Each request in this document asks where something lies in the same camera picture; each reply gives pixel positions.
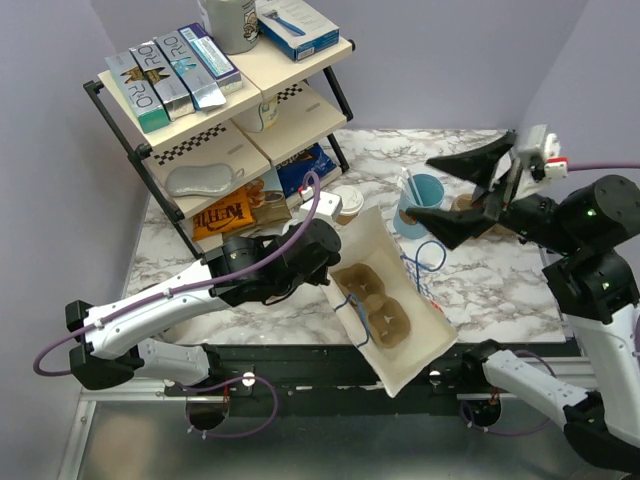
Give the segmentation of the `brown paper cup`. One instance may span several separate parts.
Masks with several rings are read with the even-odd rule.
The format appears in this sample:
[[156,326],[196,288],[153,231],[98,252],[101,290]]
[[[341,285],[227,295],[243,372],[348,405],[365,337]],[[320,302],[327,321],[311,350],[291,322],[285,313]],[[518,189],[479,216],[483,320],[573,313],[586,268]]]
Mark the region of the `brown paper cup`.
[[341,211],[336,219],[336,223],[342,226],[348,225],[358,214],[358,211]]

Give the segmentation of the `brown cardboard cup carrier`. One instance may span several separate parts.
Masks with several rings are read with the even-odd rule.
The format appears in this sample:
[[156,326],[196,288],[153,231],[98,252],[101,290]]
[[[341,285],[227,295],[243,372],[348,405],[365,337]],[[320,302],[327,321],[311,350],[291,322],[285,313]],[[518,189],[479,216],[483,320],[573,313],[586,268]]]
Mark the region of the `brown cardboard cup carrier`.
[[405,340],[411,324],[400,303],[386,293],[383,280],[366,264],[356,263],[337,270],[333,279],[345,295],[351,295],[351,305],[363,307],[366,326],[373,342],[381,348],[391,349]]

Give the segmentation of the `checkered paper bag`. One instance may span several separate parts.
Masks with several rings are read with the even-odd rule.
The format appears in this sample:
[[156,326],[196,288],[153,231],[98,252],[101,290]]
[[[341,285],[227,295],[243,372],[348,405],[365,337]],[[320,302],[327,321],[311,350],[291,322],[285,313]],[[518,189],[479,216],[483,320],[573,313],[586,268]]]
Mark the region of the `checkered paper bag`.
[[413,280],[415,284],[417,292],[421,296],[425,297],[428,300],[428,302],[433,307],[435,307],[439,312],[443,313],[444,312],[443,308],[436,302],[433,294],[430,292],[427,285],[423,283],[421,280],[422,271],[426,271],[427,273],[433,273],[434,270],[428,265],[425,265],[419,262],[418,260],[416,260],[415,258],[411,258],[407,256],[406,254],[402,254],[400,258],[408,265],[407,271],[409,273],[410,278]]

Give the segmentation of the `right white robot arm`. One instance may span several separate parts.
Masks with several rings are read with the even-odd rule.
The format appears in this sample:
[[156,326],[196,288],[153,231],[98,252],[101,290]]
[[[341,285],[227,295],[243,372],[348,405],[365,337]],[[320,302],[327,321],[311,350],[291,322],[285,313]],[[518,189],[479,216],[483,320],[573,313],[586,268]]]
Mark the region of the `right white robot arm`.
[[639,190],[603,176],[555,201],[542,195],[566,177],[555,134],[508,131],[479,148],[432,157],[428,165],[474,184],[468,210],[408,210],[449,249],[500,226],[556,255],[543,273],[560,312],[586,354],[597,386],[569,385],[493,340],[465,351],[443,380],[457,390],[509,392],[555,423],[587,463],[639,470],[639,289],[617,247],[639,233]]

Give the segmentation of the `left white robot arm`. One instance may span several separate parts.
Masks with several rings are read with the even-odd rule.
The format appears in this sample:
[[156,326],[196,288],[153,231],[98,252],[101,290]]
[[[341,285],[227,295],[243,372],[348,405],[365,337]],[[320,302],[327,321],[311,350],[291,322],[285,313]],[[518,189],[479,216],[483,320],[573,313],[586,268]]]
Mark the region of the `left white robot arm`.
[[166,343],[159,334],[244,303],[277,303],[302,284],[326,285],[340,249],[336,230],[314,219],[283,235],[234,237],[183,272],[116,303],[70,304],[67,324],[80,335],[69,353],[71,374],[88,390],[146,377],[212,394],[223,377],[216,348]]

